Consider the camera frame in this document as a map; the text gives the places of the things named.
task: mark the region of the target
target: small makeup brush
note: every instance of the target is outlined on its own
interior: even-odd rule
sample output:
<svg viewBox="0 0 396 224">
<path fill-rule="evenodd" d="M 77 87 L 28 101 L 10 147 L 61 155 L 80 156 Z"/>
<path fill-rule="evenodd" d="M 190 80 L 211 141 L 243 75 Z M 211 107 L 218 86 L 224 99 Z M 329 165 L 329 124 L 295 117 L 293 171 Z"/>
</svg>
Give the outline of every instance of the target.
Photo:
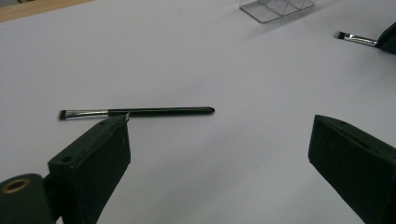
<svg viewBox="0 0 396 224">
<path fill-rule="evenodd" d="M 131 108 L 131 109 L 102 109 L 102 110 L 62 110 L 59 119 L 97 118 L 126 115 L 129 117 L 160 117 L 211 115 L 215 109 L 209 106 L 201 107 L 166 107 L 166 108 Z"/>
<path fill-rule="evenodd" d="M 396 54 L 396 22 L 393 23 L 384 33 L 382 33 L 378 40 L 344 32 L 336 32 L 333 36 L 337 39 L 376 47 Z"/>
</svg>

